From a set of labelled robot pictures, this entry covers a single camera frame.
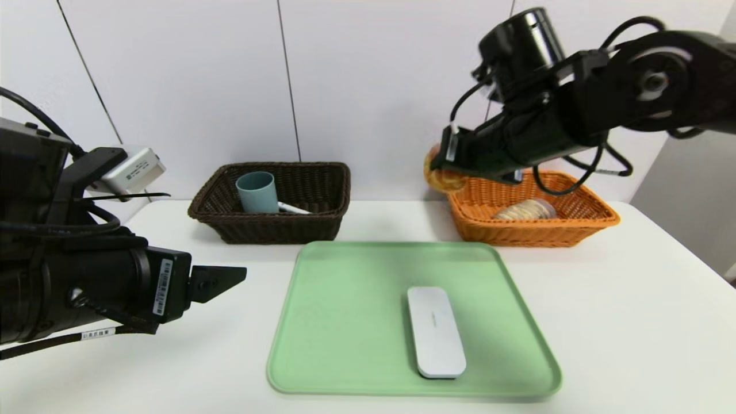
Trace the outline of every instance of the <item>white pen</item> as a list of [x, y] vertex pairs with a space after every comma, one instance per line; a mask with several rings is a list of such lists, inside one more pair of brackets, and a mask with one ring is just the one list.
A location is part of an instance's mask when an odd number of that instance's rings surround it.
[[278, 202], [278, 208], [287, 211], [289, 213], [295, 213], [295, 214], [311, 214], [311, 212], [302, 210], [301, 208], [296, 208], [294, 206], [290, 206], [289, 204]]

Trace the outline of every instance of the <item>brown wicker basket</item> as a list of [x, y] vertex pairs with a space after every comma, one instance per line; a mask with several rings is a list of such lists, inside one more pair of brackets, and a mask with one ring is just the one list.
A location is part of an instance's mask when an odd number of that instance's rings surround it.
[[[249, 214], [235, 181], [243, 174], [274, 175], [278, 200], [313, 214]], [[343, 163], [244, 163], [220, 167], [189, 206], [229, 244], [301, 245], [334, 240], [350, 204], [350, 169]]]
[[[549, 189], [560, 191], [576, 182], [563, 172], [541, 172]], [[448, 196], [453, 219], [463, 240], [497, 246], [568, 247], [595, 232], [617, 225], [618, 214], [585, 186], [555, 197], [540, 190], [531, 177], [516, 186], [471, 178], [459, 192]], [[502, 208], [530, 198], [547, 200], [557, 210], [556, 219], [497, 220]]]

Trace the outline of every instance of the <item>barcode label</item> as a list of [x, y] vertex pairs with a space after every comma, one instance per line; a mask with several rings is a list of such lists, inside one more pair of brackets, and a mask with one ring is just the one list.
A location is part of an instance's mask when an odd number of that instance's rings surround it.
[[161, 261], [156, 298], [153, 300], [153, 313], [159, 316], [163, 316], [163, 310], [166, 309], [166, 296], [169, 294], [169, 279], [171, 278], [171, 266], [173, 265], [172, 260], [164, 259]]
[[102, 337], [109, 337], [115, 334], [115, 328], [95, 329], [94, 331], [82, 332], [81, 340], [94, 340]]

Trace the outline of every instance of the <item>teal cup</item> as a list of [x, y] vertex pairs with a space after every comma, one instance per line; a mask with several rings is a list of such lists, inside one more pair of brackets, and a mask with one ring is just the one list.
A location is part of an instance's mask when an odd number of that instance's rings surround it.
[[265, 171], [249, 172], [235, 182], [240, 202], [246, 213], [278, 213], [276, 184], [273, 174]]

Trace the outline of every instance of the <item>white wall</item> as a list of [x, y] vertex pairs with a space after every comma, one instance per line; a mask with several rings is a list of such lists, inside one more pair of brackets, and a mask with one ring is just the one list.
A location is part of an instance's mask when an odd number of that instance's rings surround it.
[[[417, 200], [426, 152], [511, 0], [281, 0], [304, 161], [343, 161], [354, 199]], [[483, 122], [478, 94], [459, 113]]]
[[[736, 5], [721, 36], [736, 42]], [[733, 135], [670, 140], [631, 201], [723, 276], [736, 263], [735, 161]]]
[[223, 164], [298, 161], [275, 0], [62, 0], [122, 141], [153, 148], [148, 187], [191, 199]]
[[[76, 143], [90, 150], [118, 144], [55, 1], [2, 0], [0, 83], [36, 104]], [[3, 99], [3, 117], [36, 122]], [[146, 199], [99, 205], [127, 220]]]
[[[563, 50], [572, 54], [582, 49], [598, 48], [616, 26], [639, 15], [657, 17], [669, 29], [718, 33], [732, 3], [733, 0], [516, 0], [514, 12], [536, 6], [546, 7]], [[632, 27], [619, 40], [638, 38], [651, 31], [648, 27]], [[634, 174], [628, 178], [593, 175], [587, 185], [605, 200], [630, 201], [666, 139], [664, 132], [612, 130], [609, 142], [634, 164]], [[576, 158], [590, 162], [594, 153], [594, 150], [589, 150]], [[576, 177], [582, 175], [582, 170], [562, 160], [552, 161], [549, 167]], [[621, 169], [608, 155], [604, 156], [600, 167]]]
[[[4, 13], [2, 20], [11, 26], [2, 30], [3, 45], [11, 48], [3, 51], [3, 81], [48, 108], [82, 144], [114, 142], [52, 3], [4, 0], [20, 18]], [[169, 168], [151, 190], [189, 198], [222, 164], [296, 161], [301, 150], [304, 161], [346, 161], [354, 199], [399, 200], [427, 195], [423, 156], [473, 84], [478, 41], [509, 16], [512, 4], [515, 13], [547, 7], [571, 53], [597, 47], [619, 23], [642, 14], [675, 29], [717, 32], [731, 3], [281, 0], [282, 39], [277, 0], [181, 0], [175, 7], [61, 1], [120, 138], [154, 147]], [[633, 29], [622, 39], [646, 32]], [[473, 97], [459, 119], [477, 125], [486, 108], [482, 97]], [[663, 133], [613, 131], [611, 142], [633, 161], [635, 174], [594, 176], [590, 186], [608, 200], [629, 200], [664, 140]], [[610, 160], [603, 166], [618, 167]]]

